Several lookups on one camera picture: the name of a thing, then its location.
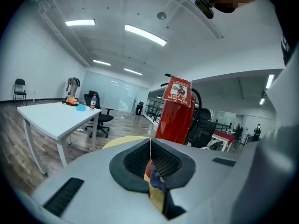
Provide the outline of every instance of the ceiling pipe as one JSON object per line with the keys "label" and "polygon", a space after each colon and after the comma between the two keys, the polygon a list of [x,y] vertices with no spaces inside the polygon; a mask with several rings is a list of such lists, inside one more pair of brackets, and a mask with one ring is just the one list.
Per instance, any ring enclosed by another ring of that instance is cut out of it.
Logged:
{"label": "ceiling pipe", "polygon": [[163,9],[163,11],[162,11],[162,12],[159,12],[159,13],[157,14],[157,18],[158,18],[158,19],[160,19],[160,20],[164,20],[164,19],[167,17],[167,15],[166,15],[166,13],[165,13],[165,10],[166,10],[166,8],[168,7],[168,5],[170,4],[171,1],[172,1],[172,0],[169,0],[168,3],[166,4],[165,8]]}
{"label": "ceiling pipe", "polygon": [[241,92],[241,98],[245,99],[244,89],[243,89],[243,85],[242,85],[242,79],[240,77],[237,77],[237,81],[238,81],[240,92]]}

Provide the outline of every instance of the ceiling light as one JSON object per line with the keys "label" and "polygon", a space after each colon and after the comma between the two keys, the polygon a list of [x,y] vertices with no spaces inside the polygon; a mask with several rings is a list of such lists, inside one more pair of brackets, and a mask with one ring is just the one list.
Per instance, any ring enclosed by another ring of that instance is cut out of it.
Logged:
{"label": "ceiling light", "polygon": [[103,64],[103,65],[111,65],[111,64],[109,64],[109,63],[101,62],[101,61],[97,61],[97,60],[93,60],[93,62],[100,63],[100,64]]}
{"label": "ceiling light", "polygon": [[136,34],[141,35],[141,36],[143,36],[147,39],[150,39],[154,42],[157,42],[161,46],[164,46],[167,43],[167,41],[165,41],[165,40],[163,40],[163,39],[161,39],[161,38],[159,38],[159,37],[157,37],[157,36],[155,36],[155,35],[153,35],[149,32],[143,31],[139,28],[132,27],[130,25],[125,25],[125,30],[129,31],[129,32],[136,33]]}
{"label": "ceiling light", "polygon": [[266,85],[266,89],[270,88],[270,86],[272,84],[272,81],[273,81],[273,78],[274,78],[274,75],[269,75],[268,82],[267,82],[267,85]]}
{"label": "ceiling light", "polygon": [[260,105],[262,105],[265,102],[265,98],[261,99]]}
{"label": "ceiling light", "polygon": [[130,71],[130,72],[133,72],[133,73],[135,73],[135,74],[137,74],[137,75],[140,75],[140,76],[142,76],[142,74],[141,73],[139,73],[139,72],[136,72],[136,71],[133,71],[133,70],[129,70],[129,69],[124,69],[124,70],[126,70],[126,71]]}
{"label": "ceiling light", "polygon": [[95,25],[95,22],[94,22],[94,19],[87,19],[87,20],[66,21],[65,24],[67,26]]}

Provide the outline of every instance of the water bottle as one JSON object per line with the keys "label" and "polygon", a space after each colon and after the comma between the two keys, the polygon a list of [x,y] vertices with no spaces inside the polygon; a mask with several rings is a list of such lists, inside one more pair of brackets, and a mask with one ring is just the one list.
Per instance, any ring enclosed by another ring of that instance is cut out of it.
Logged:
{"label": "water bottle", "polygon": [[91,102],[90,102],[90,108],[91,108],[91,109],[94,109],[94,108],[95,108],[95,103],[96,103],[96,101],[97,101],[97,95],[93,95],[93,98],[92,98],[92,100],[91,100]]}

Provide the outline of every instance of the ceiling beam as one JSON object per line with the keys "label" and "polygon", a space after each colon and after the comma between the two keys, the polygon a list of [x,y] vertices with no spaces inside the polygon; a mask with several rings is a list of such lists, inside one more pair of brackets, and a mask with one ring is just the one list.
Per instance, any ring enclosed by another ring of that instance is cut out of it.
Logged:
{"label": "ceiling beam", "polygon": [[242,84],[242,78],[237,77],[237,81],[238,81],[238,85],[239,85],[239,89],[240,89],[240,93],[241,93],[241,98],[245,99],[244,88],[243,88],[243,84]]}

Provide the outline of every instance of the table leg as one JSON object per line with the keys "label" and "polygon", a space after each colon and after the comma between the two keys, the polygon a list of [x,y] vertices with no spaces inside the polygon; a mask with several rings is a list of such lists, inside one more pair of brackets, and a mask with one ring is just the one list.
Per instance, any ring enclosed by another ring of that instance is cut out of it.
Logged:
{"label": "table leg", "polygon": [[228,141],[223,141],[223,148],[221,150],[221,152],[225,151],[226,145],[228,144]]}
{"label": "table leg", "polygon": [[92,140],[92,150],[95,151],[95,138],[97,136],[99,114],[97,114],[93,119],[93,140]]}
{"label": "table leg", "polygon": [[42,172],[42,174],[47,174],[47,172],[48,172],[47,168],[46,168],[46,166],[44,166],[44,164],[40,160],[39,155],[38,155],[37,150],[36,150],[36,147],[34,146],[32,133],[31,133],[31,128],[30,128],[30,123],[26,119],[23,120],[23,123],[24,123],[24,130],[25,130],[25,134],[26,134],[27,143],[29,145],[29,149],[31,151],[33,159],[35,160],[35,162],[36,162],[39,170]]}
{"label": "table leg", "polygon": [[233,142],[230,143],[226,152],[228,152],[230,150],[230,147],[232,147],[232,145],[233,145]]}
{"label": "table leg", "polygon": [[63,139],[59,139],[57,141],[57,149],[58,149],[58,152],[59,152],[59,156],[60,156],[60,159],[61,159],[61,162],[63,164],[64,167],[67,166],[67,164],[70,162],[70,158],[69,158],[69,152],[67,150],[67,147],[66,147],[66,140],[65,138]]}
{"label": "table leg", "polygon": [[69,145],[71,145],[71,134],[69,136]]}

